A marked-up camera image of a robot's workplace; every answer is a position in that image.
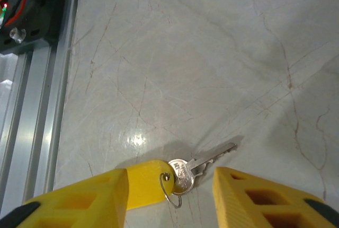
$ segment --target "yellow plastic key fob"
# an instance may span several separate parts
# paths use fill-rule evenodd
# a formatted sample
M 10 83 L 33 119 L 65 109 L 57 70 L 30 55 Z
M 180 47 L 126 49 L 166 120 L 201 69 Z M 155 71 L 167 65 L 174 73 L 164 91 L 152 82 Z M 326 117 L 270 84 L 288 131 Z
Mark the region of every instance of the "yellow plastic key fob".
M 128 167 L 127 209 L 159 203 L 166 199 L 159 180 L 164 172 L 170 175 L 168 181 L 163 181 L 164 189 L 170 195 L 174 189 L 174 171 L 167 162 L 150 160 Z

